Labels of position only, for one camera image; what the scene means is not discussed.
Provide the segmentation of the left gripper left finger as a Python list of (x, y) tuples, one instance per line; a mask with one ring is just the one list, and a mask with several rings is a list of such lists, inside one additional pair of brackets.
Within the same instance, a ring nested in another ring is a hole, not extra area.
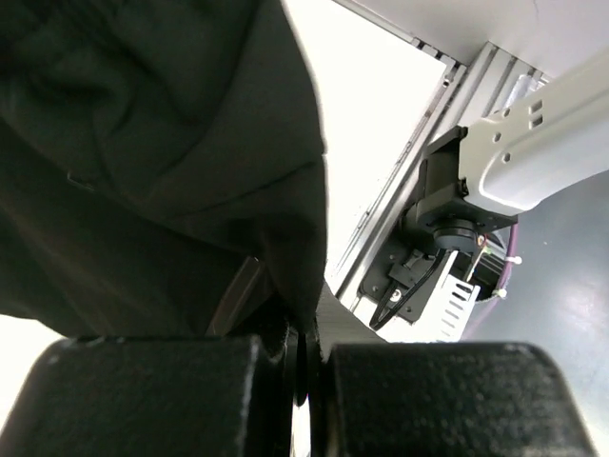
[(299, 333), (262, 261), (248, 257), (240, 265), (212, 314), (206, 336), (249, 344), (237, 454), (288, 456), (299, 390)]

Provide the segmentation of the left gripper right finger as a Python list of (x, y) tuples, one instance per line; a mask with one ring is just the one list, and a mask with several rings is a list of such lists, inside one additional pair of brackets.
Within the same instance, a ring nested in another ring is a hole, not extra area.
[(314, 326), (306, 334), (306, 386), (312, 456), (324, 455), (326, 425), (321, 376), (332, 348), (340, 344), (384, 343), (385, 340), (346, 308), (324, 283)]

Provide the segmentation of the black shorts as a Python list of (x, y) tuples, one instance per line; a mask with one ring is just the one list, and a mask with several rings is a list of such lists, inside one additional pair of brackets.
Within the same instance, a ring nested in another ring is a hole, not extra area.
[(324, 140), (278, 1), (1, 5), (1, 311), (66, 336), (309, 329)]

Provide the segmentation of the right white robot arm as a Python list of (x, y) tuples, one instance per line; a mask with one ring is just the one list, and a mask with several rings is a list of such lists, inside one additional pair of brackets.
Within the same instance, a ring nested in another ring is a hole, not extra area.
[(541, 201), (608, 169), (608, 54), (426, 149), (398, 224), (417, 249), (471, 253)]

